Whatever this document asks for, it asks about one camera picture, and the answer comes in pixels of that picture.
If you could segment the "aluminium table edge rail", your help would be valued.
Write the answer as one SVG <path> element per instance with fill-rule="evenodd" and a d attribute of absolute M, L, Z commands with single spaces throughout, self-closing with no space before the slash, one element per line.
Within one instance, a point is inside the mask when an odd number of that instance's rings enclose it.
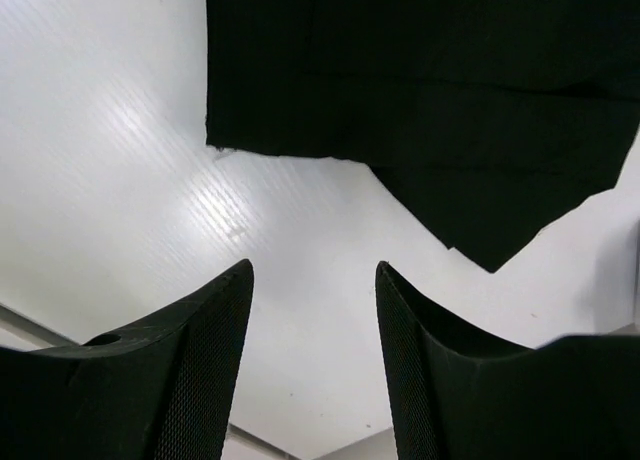
<path fill-rule="evenodd" d="M 84 344 L 1 352 L 5 459 L 217 459 L 236 427 L 302 459 L 389 429 L 376 314 L 277 320 L 187 297 Z"/>

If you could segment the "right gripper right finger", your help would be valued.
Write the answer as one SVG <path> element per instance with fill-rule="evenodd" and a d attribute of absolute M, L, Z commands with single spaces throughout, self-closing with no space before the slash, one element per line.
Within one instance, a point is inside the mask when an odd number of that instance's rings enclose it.
<path fill-rule="evenodd" d="M 384 262 L 375 292 L 399 458 L 638 457 L 637 336 L 530 349 L 438 305 Z"/>

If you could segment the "black pleated skirt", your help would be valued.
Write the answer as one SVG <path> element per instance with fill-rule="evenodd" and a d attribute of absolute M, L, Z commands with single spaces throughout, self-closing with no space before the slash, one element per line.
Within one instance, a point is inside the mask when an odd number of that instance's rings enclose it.
<path fill-rule="evenodd" d="M 494 272 L 612 189 L 639 0 L 206 0 L 206 141 L 367 165 Z"/>

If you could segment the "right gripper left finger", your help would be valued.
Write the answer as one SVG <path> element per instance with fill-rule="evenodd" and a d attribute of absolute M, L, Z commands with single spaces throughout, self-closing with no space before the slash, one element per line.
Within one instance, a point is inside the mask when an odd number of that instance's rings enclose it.
<path fill-rule="evenodd" d="M 5 459 L 218 459 L 250 315 L 242 260 L 83 345 L 1 352 Z"/>

